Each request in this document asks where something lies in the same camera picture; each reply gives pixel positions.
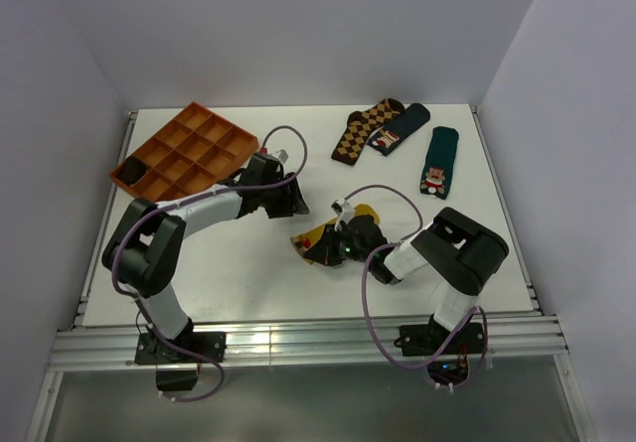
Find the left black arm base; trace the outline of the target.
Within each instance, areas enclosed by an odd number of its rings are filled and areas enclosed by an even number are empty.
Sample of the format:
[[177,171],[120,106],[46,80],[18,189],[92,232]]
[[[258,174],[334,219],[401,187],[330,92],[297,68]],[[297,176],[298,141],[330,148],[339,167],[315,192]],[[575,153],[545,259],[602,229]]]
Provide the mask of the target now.
[[[195,332],[171,341],[149,331],[139,335],[133,363],[155,368],[155,386],[161,396],[175,402],[204,400],[218,393],[226,382],[222,367],[226,339],[224,332]],[[207,392],[196,394],[205,365],[218,371],[218,380]]]

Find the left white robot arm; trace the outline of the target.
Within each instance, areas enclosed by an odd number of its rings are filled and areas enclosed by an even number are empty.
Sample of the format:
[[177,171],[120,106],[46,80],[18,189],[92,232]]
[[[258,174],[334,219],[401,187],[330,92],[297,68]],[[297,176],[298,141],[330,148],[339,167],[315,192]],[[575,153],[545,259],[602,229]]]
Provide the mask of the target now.
[[260,209],[269,219],[309,213],[296,175],[285,173],[279,158],[262,152],[202,192],[157,203],[138,198],[126,209],[103,251],[102,265],[115,291],[132,298],[169,361],[181,362],[195,349],[194,323],[172,285],[183,241]]

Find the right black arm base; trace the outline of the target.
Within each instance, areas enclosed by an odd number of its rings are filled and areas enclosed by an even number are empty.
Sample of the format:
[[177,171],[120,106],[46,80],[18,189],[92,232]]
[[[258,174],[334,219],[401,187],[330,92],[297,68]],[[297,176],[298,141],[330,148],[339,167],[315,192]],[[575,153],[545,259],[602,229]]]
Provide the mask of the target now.
[[[447,330],[430,318],[427,324],[400,326],[394,346],[401,350],[403,357],[430,357],[448,335]],[[437,359],[431,363],[426,369],[428,375],[434,382],[447,386],[464,382],[470,375],[468,357],[483,355],[486,342],[483,324],[469,321],[441,353],[450,360]]]

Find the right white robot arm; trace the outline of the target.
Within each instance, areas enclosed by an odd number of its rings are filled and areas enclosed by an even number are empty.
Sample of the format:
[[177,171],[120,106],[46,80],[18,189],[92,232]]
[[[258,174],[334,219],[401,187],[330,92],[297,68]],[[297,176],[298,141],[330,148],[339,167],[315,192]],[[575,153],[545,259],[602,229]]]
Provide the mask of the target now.
[[394,246],[389,246],[378,216],[368,206],[293,236],[291,243],[303,259],[326,267],[346,260],[368,261],[369,271],[383,284],[397,284],[426,266],[433,268],[445,281],[445,290],[429,333],[432,345],[444,353],[463,342],[459,322],[476,306],[487,281],[509,255],[499,234],[451,207]]

